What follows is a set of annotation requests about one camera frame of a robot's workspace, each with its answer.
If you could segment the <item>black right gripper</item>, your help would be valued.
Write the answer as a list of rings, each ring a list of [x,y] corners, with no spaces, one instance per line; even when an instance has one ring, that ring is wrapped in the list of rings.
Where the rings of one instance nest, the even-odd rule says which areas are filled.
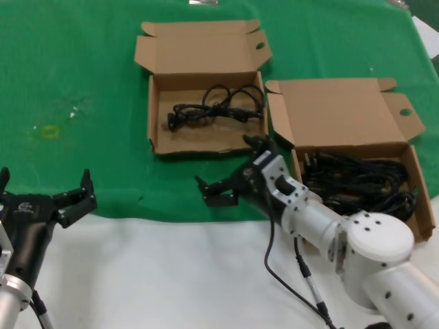
[[[274,155],[278,154],[276,143],[268,135],[250,136],[244,134],[243,140],[250,146],[253,160],[266,151]],[[251,160],[239,166],[231,174],[231,179],[225,178],[212,184],[208,184],[200,176],[195,176],[195,180],[198,183],[198,189],[202,194],[204,203],[208,207],[236,206],[238,197],[242,197],[265,213],[275,223],[281,222],[285,205],[271,194],[260,168],[253,164]]]

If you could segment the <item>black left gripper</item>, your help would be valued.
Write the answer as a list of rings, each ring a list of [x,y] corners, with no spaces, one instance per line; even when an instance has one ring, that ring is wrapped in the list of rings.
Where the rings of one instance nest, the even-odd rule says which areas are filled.
[[[57,222],[68,228],[97,208],[93,181],[85,169],[80,187],[53,197],[41,194],[5,193],[10,171],[0,171],[1,221],[12,244],[13,253],[6,273],[28,285],[35,285],[45,252]]]

